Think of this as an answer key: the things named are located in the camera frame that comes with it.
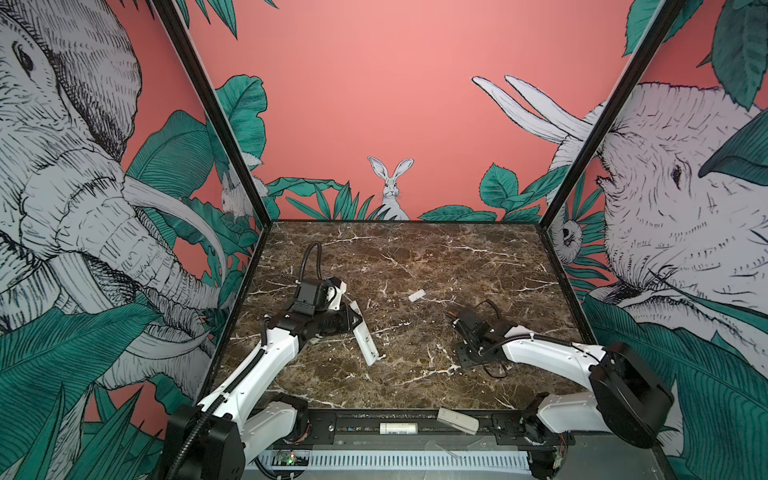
rabbit drawing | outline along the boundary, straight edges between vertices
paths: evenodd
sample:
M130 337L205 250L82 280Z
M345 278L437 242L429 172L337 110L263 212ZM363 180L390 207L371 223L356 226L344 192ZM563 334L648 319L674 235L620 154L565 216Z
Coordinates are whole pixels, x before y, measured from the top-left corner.
M400 196L400 189L397 187L397 178L413 166L413 159L406 158L400 162L395 169L395 173L392 174L391 177L380 160L374 157L368 157L368 160L371 162L371 167L373 167L373 171L376 175L379 175L384 179L384 192L382 198L382 205L384 208L382 208L382 211L387 209L389 209L389 211L384 215L383 220L408 220L408 215L402 208L400 208L400 204L397 203L397 197Z

brown marble surface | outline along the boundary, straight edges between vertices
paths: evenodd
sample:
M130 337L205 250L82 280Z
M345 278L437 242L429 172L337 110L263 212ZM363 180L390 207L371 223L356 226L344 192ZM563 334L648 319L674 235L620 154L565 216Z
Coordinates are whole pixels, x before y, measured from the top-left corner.
M380 358L368 367L350 333L308 344L277 376L316 408L523 408L538 392L583 389L533 366L509 363L507 377L458 367L460 340L446 316L493 300L505 318L540 333L581 341L533 226L427 223L276 223L225 349L218 385L259 345L259 325L293 295L303 251L323 243L323 276L348 285ZM307 265L314 272L314 253ZM408 295L424 289L415 303ZM492 315L490 310L483 312ZM498 375L498 365L490 370Z

small white block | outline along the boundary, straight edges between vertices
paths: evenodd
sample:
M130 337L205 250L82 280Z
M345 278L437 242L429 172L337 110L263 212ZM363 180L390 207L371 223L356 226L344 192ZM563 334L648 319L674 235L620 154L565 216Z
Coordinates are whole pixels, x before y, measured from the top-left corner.
M416 300L422 298L426 294L427 292L425 292L424 290L419 290L418 292L411 293L410 295L408 295L408 300L411 300L411 302L413 303Z
M469 435L476 434L480 429L480 421L475 417L443 408L437 412L437 421Z

rabbit ear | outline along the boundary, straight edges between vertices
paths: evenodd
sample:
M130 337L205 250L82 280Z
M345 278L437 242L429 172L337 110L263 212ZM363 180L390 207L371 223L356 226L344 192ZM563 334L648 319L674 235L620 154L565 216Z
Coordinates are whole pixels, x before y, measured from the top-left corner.
M379 159L368 157L368 160L371 162L371 167L373 167L373 171L376 173L376 175L379 175L384 180L389 179L389 172L386 170L386 167Z
M410 167L413 166L413 159L412 158L406 158L402 162L400 162L400 165L397 166L395 169L395 173L392 175L392 178L397 178L400 175L404 174Z

gray metal surface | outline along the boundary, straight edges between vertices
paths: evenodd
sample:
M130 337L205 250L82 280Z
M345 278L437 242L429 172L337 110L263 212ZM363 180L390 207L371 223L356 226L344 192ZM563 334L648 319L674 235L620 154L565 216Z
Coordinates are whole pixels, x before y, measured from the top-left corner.
M338 435L336 445L328 445L327 450L376 450L402 449L413 451L469 450L501 451L510 447L495 444L493 437L470 435L422 436L383 439L381 436ZM555 480L663 480L664 475L651 450L637 449L623 442L614 435L576 435L576 445L568 449L564 466ZM243 480L261 480L265 478L252 465L246 470ZM359 470L357 472L313 472L301 475L302 480L529 480L530 475L491 472L376 472Z

